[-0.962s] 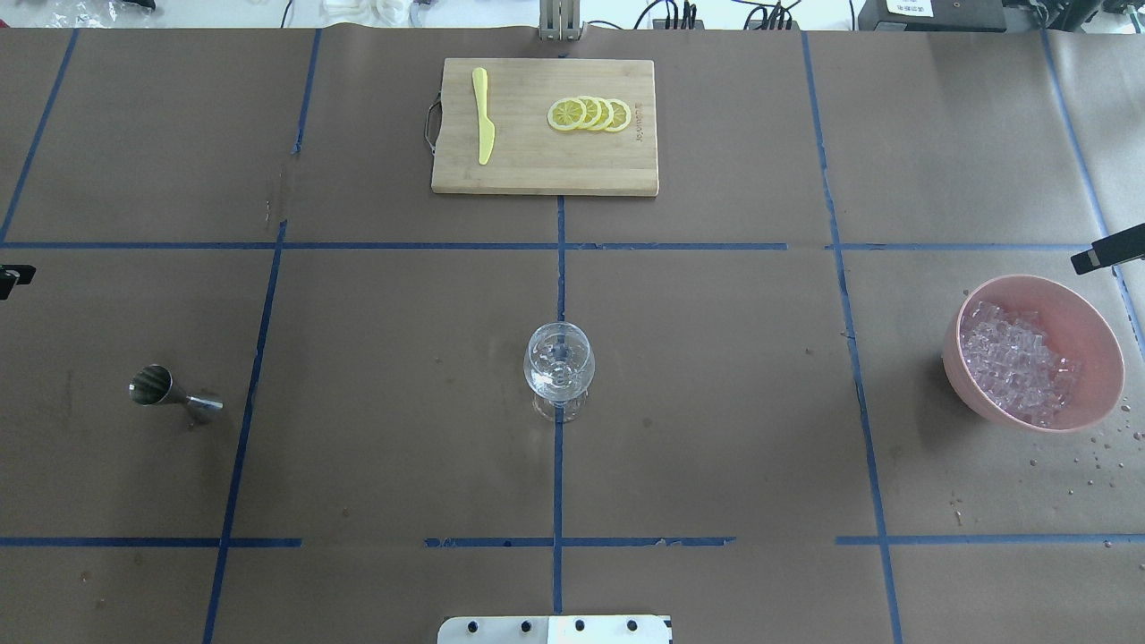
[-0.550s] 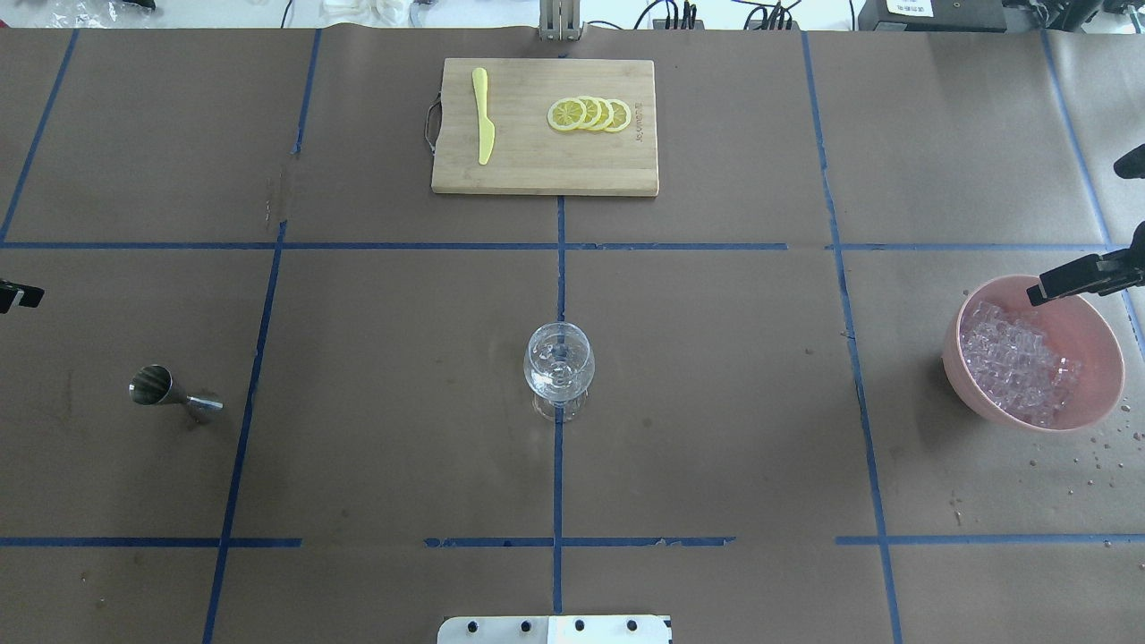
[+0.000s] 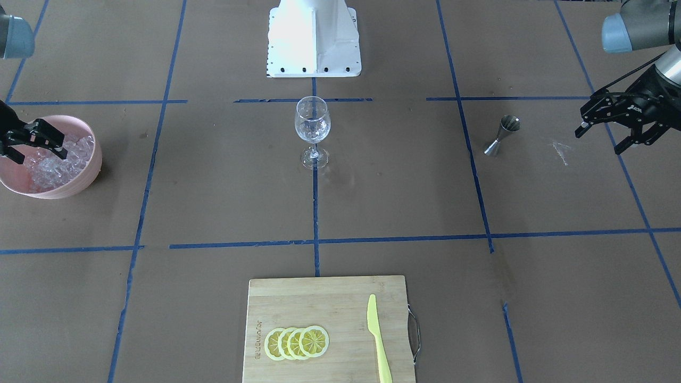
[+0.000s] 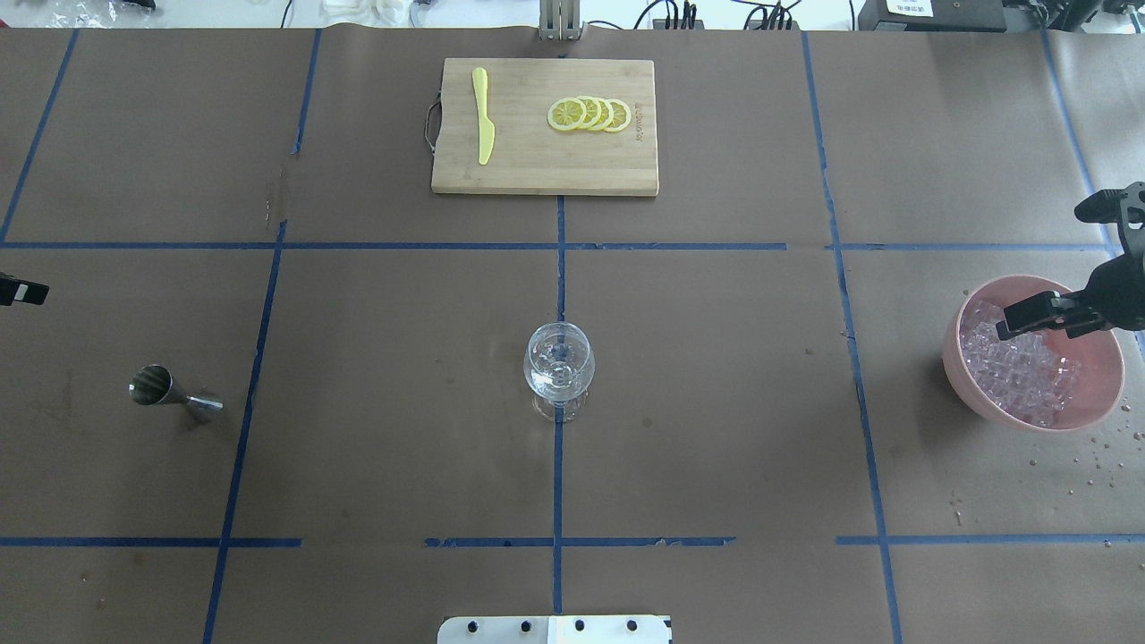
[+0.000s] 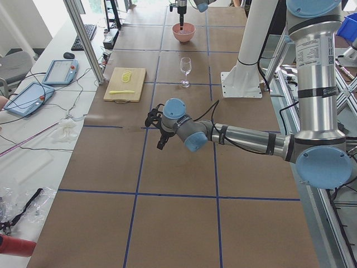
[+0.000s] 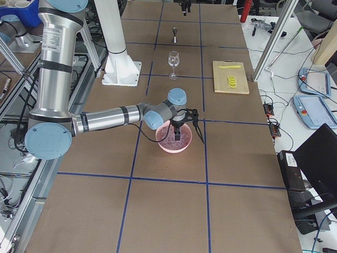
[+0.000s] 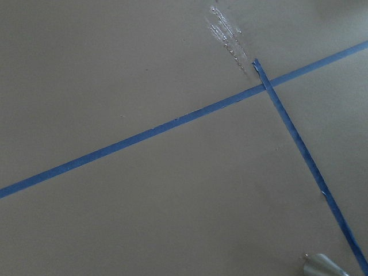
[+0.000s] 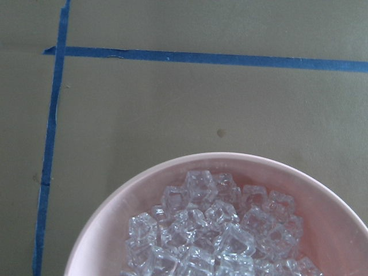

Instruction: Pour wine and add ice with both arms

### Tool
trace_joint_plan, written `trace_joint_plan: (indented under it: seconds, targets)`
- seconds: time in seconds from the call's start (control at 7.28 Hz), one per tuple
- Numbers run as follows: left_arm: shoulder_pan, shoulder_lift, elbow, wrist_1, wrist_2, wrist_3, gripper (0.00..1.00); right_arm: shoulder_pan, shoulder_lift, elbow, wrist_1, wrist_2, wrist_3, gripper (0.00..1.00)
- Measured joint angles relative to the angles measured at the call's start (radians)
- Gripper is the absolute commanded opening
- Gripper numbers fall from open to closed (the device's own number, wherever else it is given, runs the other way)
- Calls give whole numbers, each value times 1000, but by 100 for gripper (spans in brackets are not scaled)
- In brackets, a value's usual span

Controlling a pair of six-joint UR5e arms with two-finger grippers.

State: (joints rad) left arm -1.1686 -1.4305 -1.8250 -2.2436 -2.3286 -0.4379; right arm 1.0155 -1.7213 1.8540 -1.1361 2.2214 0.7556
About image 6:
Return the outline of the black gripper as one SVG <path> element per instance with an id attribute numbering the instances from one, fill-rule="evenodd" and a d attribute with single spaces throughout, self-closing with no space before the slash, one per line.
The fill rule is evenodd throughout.
<path id="1" fill-rule="evenodd" d="M 171 125 L 174 127 L 174 140 L 179 141 L 181 139 L 180 127 L 184 124 L 185 116 L 178 116 L 171 119 Z"/>
<path id="2" fill-rule="evenodd" d="M 191 12 L 191 0 L 176 0 L 176 2 L 181 5 L 181 10 L 184 16 L 186 16 L 186 10 L 188 13 Z"/>

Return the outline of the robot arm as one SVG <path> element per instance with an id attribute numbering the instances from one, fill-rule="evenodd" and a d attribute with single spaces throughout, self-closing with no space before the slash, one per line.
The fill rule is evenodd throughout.
<path id="1" fill-rule="evenodd" d="M 140 103 L 74 115 L 69 112 L 70 86 L 77 33 L 84 28 L 87 1 L 40 1 L 43 22 L 39 85 L 36 106 L 29 113 L 25 134 L 27 151 L 43 160 L 63 156 L 72 137 L 144 121 L 155 130 L 165 122 L 179 128 L 187 120 L 187 97 L 174 88 L 158 105 Z"/>

